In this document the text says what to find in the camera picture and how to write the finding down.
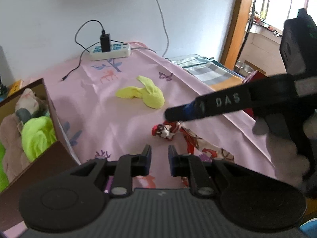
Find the gloved right hand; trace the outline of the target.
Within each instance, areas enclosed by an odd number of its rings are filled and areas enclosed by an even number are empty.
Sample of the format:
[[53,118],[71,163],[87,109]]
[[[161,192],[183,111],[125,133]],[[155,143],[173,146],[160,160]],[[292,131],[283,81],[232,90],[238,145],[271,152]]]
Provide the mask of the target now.
[[275,167],[278,180],[288,183],[304,193],[316,197],[316,173],[305,181],[304,176],[310,170],[310,163],[305,156],[299,155],[296,145],[289,140],[279,138],[269,131],[265,120],[257,119],[253,126],[253,134],[266,136],[266,148]]

